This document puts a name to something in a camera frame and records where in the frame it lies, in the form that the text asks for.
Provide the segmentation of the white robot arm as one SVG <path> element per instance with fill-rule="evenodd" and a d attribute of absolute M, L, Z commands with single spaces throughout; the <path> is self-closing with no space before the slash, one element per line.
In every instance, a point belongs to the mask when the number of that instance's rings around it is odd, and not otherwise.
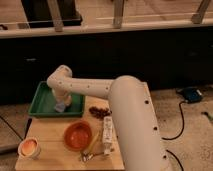
<path fill-rule="evenodd" d="M 146 82 L 133 76 L 116 79 L 73 78 L 59 66 L 47 79 L 57 100 L 69 93 L 107 99 L 125 171 L 172 171 Z"/>

